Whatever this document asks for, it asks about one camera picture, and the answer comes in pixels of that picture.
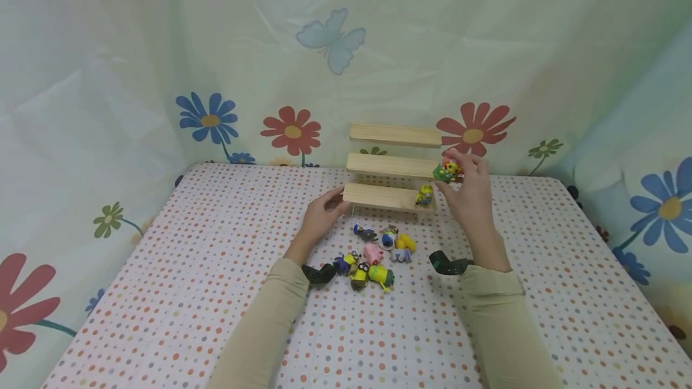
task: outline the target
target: flower print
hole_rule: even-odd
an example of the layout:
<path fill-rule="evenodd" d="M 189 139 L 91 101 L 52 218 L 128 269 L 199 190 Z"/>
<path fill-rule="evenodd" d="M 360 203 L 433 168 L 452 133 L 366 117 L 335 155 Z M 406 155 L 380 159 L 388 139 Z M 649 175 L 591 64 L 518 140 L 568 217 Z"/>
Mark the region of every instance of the flower print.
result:
<path fill-rule="evenodd" d="M 473 103 L 465 103 L 461 106 L 461 125 L 450 117 L 445 117 L 437 122 L 437 129 L 445 133 L 454 134 L 457 137 L 442 137 L 442 145 L 454 145 L 461 153 L 473 153 L 479 157 L 486 154 L 485 144 L 499 143 L 505 139 L 507 133 L 503 131 L 514 123 L 516 117 L 500 123 L 509 115 L 509 107 L 500 106 L 490 112 L 490 104 L 480 103 L 475 108 Z"/>
<path fill-rule="evenodd" d="M 295 166 L 292 159 L 286 158 L 286 157 L 274 158 L 272 161 L 269 161 L 269 165 L 270 166 L 280 166 L 280 167 L 293 167 L 293 166 Z"/>
<path fill-rule="evenodd" d="M 634 253 L 625 252 L 623 249 L 615 247 L 613 254 L 633 280 L 641 285 L 648 285 L 647 278 L 651 276 L 651 272 L 646 270 L 642 263 L 637 262 L 637 256 Z"/>
<path fill-rule="evenodd" d="M 564 144 L 560 143 L 559 139 L 552 139 L 549 143 L 545 140 L 541 142 L 537 147 L 529 149 L 529 157 L 534 157 L 537 160 L 541 160 L 538 165 L 529 173 L 529 176 L 533 175 L 539 167 L 543 165 L 543 161 L 552 154 L 558 152 L 558 149 L 563 147 Z"/>
<path fill-rule="evenodd" d="M 642 177 L 642 186 L 659 201 L 636 195 L 630 199 L 634 210 L 646 213 L 630 228 L 634 235 L 622 247 L 627 246 L 641 231 L 647 229 L 643 242 L 651 246 L 664 234 L 666 244 L 677 253 L 688 252 L 678 231 L 692 235 L 692 199 L 683 201 L 692 192 L 692 157 L 685 158 L 673 174 L 666 170 L 662 177 L 656 174 Z"/>
<path fill-rule="evenodd" d="M 19 330 L 27 325 L 44 325 L 58 329 L 58 326 L 44 320 L 60 304 L 59 298 L 48 298 L 22 307 L 35 295 L 39 294 L 55 276 L 55 269 L 42 265 L 34 269 L 17 288 L 20 272 L 26 263 L 24 254 L 12 254 L 0 263 L 0 372 L 7 366 L 5 351 L 11 354 L 26 352 L 36 340 L 36 335 Z M 74 336 L 74 331 L 62 327 L 61 330 Z"/>
<path fill-rule="evenodd" d="M 250 156 L 249 153 L 232 153 L 231 154 L 231 159 L 229 160 L 231 163 L 255 163 L 255 158 Z"/>
<path fill-rule="evenodd" d="M 88 300 L 88 305 L 85 308 L 85 311 L 88 312 L 88 315 L 91 315 L 91 312 L 94 311 L 94 308 L 96 308 L 96 305 L 99 304 L 99 301 L 101 300 L 105 292 L 106 291 L 104 289 L 99 289 L 99 291 L 96 292 L 96 297 Z"/>
<path fill-rule="evenodd" d="M 379 147 L 375 146 L 370 150 L 370 152 L 368 152 L 368 149 L 360 149 L 360 153 L 364 153 L 364 154 L 387 154 L 387 151 L 380 151 Z"/>
<path fill-rule="evenodd" d="M 308 110 L 301 110 L 296 116 L 293 107 L 283 107 L 279 110 L 279 117 L 281 120 L 275 117 L 265 118 L 264 125 L 271 129 L 260 133 L 264 137 L 278 136 L 272 142 L 273 147 L 287 146 L 289 154 L 292 156 L 303 154 L 303 157 L 312 153 L 312 148 L 320 147 L 316 137 L 319 137 L 318 131 L 322 129 L 322 126 L 315 121 L 308 122 L 310 119 Z"/>
<path fill-rule="evenodd" d="M 584 206 L 582 206 L 581 203 L 577 200 L 579 198 L 579 189 L 577 189 L 577 186 L 569 185 L 566 188 L 566 192 L 568 192 L 569 195 L 572 195 L 574 202 L 577 203 L 577 206 L 579 206 L 580 209 L 584 208 Z"/>
<path fill-rule="evenodd" d="M 604 242 L 607 243 L 607 241 L 610 238 L 610 233 L 606 229 L 602 228 L 600 225 L 596 226 L 596 232 L 598 233 L 598 235 L 601 236 L 601 239 L 603 239 Z"/>
<path fill-rule="evenodd" d="M 98 224 L 94 232 L 95 238 L 109 238 L 111 228 L 117 230 L 120 228 L 120 220 L 123 219 L 123 208 L 120 207 L 120 202 L 115 202 L 113 207 L 106 205 L 101 209 L 103 216 L 94 219 L 94 224 Z"/>
<path fill-rule="evenodd" d="M 667 306 L 654 307 L 654 310 L 687 354 L 692 354 L 692 318 Z"/>
<path fill-rule="evenodd" d="M 235 108 L 235 103 L 230 99 L 222 102 L 220 93 L 214 93 L 209 97 L 209 114 L 207 114 L 202 101 L 196 93 L 192 92 L 192 102 L 186 97 L 177 97 L 175 102 L 187 111 L 180 115 L 183 119 L 180 120 L 181 128 L 199 128 L 192 133 L 192 138 L 197 142 L 202 142 L 207 135 L 211 134 L 214 144 L 222 144 L 222 139 L 226 144 L 231 144 L 232 135 L 238 138 L 238 133 L 228 124 L 233 124 L 238 120 L 238 116 L 230 111 Z"/>

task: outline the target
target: red flower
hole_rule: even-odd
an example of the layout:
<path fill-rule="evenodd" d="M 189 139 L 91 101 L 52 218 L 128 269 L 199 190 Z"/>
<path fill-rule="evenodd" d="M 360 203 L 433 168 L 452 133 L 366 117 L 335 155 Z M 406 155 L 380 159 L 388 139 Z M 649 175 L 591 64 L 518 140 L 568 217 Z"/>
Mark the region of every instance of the red flower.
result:
<path fill-rule="evenodd" d="M 482 157 L 486 153 L 483 143 L 495 144 L 504 140 L 507 133 L 502 133 L 502 131 L 513 124 L 517 118 L 513 117 L 498 125 L 498 122 L 509 115 L 509 107 L 497 107 L 489 116 L 487 116 L 490 111 L 490 104 L 488 103 L 481 103 L 475 111 L 475 115 L 473 114 L 474 109 L 473 103 L 465 103 L 460 109 L 464 125 L 450 119 L 450 117 L 445 117 L 437 122 L 437 129 L 445 131 L 445 133 L 459 135 L 459 137 L 442 137 L 442 145 L 454 144 L 454 148 L 461 153 L 469 153 L 470 151 Z"/>
<path fill-rule="evenodd" d="M 0 372 L 7 366 L 5 350 L 12 354 L 22 354 L 36 339 L 35 334 L 18 330 L 17 327 L 43 320 L 55 311 L 60 303 L 59 298 L 50 298 L 17 310 L 46 287 L 55 276 L 53 267 L 39 266 L 13 290 L 24 262 L 25 255 L 12 254 L 0 263 Z"/>
<path fill-rule="evenodd" d="M 272 142 L 273 147 L 282 148 L 288 146 L 288 153 L 293 156 L 312 153 L 313 148 L 320 147 L 320 143 L 315 137 L 319 137 L 318 131 L 322 129 L 317 122 L 307 122 L 310 119 L 308 110 L 301 110 L 296 116 L 296 111 L 293 107 L 283 107 L 279 110 L 278 120 L 274 117 L 267 117 L 264 120 L 264 125 L 270 130 L 264 130 L 260 134 L 264 137 L 274 137 L 278 135 Z"/>

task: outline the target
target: right hand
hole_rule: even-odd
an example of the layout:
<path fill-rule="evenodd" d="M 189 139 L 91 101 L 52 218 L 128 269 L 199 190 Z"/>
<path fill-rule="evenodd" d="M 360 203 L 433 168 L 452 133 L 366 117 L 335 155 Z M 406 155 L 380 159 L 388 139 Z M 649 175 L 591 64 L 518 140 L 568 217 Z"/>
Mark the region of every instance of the right hand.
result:
<path fill-rule="evenodd" d="M 454 219 L 467 234 L 469 230 L 474 229 L 494 229 L 490 174 L 485 158 L 459 153 L 455 148 L 442 154 L 456 160 L 464 172 L 463 186 L 459 190 L 452 189 L 442 181 L 436 181 L 437 188 L 445 196 Z"/>

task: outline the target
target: wooden shelf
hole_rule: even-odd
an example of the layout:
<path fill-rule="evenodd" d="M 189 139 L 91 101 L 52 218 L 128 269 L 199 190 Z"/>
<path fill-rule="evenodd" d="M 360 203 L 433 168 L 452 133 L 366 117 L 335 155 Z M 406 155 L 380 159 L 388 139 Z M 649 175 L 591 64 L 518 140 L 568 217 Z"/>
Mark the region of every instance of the wooden shelf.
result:
<path fill-rule="evenodd" d="M 387 209 L 399 212 L 434 213 L 436 202 L 427 207 L 416 206 L 417 190 L 390 188 L 388 186 L 346 184 L 343 197 L 354 206 Z"/>
<path fill-rule="evenodd" d="M 349 153 L 346 170 L 362 175 L 433 180 L 438 161 L 415 158 L 383 157 L 376 154 Z"/>
<path fill-rule="evenodd" d="M 415 148 L 441 148 L 440 130 L 406 126 L 351 124 L 351 140 L 377 144 L 406 145 Z"/>

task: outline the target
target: orange flower center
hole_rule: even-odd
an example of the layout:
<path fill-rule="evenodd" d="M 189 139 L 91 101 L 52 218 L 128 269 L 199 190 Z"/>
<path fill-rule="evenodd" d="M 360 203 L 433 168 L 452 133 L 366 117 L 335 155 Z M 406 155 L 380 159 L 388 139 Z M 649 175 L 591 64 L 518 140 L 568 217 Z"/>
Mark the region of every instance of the orange flower center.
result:
<path fill-rule="evenodd" d="M 6 313 L 0 311 L 0 333 L 7 325 L 8 317 Z"/>
<path fill-rule="evenodd" d="M 217 115 L 207 115 L 199 121 L 202 122 L 202 126 L 204 126 L 204 128 L 214 128 L 214 126 L 218 126 L 220 124 L 220 119 Z"/>
<path fill-rule="evenodd" d="M 682 212 L 682 203 L 680 203 L 680 198 L 671 197 L 665 203 L 661 204 L 658 209 L 658 215 L 664 220 L 674 220 Z"/>
<path fill-rule="evenodd" d="M 286 134 L 286 137 L 290 139 L 299 139 L 300 136 L 302 135 L 302 131 L 298 126 L 295 125 L 289 125 L 286 126 L 286 129 L 284 130 L 284 134 Z"/>
<path fill-rule="evenodd" d="M 464 143 L 474 144 L 480 142 L 483 139 L 482 130 L 466 130 L 464 135 L 461 136 L 464 139 Z"/>

